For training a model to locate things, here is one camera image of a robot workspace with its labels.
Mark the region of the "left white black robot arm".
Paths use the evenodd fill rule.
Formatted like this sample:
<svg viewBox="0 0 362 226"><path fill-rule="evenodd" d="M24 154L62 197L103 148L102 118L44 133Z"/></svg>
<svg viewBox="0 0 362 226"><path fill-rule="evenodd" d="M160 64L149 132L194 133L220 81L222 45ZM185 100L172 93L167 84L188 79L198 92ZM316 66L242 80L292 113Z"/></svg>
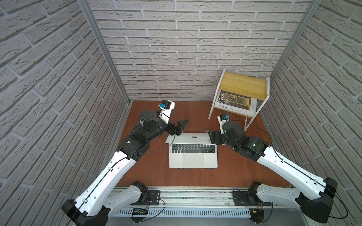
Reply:
<svg viewBox="0 0 362 226"><path fill-rule="evenodd" d="M183 133L188 120L179 120L174 124L170 113L171 111L165 109L141 112L137 124L123 139L95 181L76 199L64 202L62 210L75 226L104 226L108 219L121 209L145 201L148 188L139 181L116 195L111 196L110 193L126 172L144 154L149 153L153 139L164 133L174 137Z"/></svg>

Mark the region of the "silver laptop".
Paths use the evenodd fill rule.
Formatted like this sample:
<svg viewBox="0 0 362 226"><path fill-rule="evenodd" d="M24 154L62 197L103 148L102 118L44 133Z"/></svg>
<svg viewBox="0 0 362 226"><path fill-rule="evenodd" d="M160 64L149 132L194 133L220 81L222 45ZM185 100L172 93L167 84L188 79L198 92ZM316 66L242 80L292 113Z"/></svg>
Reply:
<svg viewBox="0 0 362 226"><path fill-rule="evenodd" d="M169 135L169 167L172 169L216 169L218 167L217 145L212 144L206 133L183 133Z"/></svg>

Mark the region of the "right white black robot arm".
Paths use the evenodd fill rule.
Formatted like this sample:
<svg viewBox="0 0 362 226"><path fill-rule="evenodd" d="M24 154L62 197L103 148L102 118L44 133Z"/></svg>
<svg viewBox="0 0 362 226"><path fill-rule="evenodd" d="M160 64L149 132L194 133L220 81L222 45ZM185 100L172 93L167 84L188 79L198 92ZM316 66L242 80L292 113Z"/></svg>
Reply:
<svg viewBox="0 0 362 226"><path fill-rule="evenodd" d="M212 144L227 145L241 156L266 166L287 180L292 188L279 188L253 183L253 196L263 202L274 202L302 211L319 223L327 223L334 203L337 182L321 178L296 165L259 137L246 136L242 127L234 121L221 123L220 131L210 131Z"/></svg>

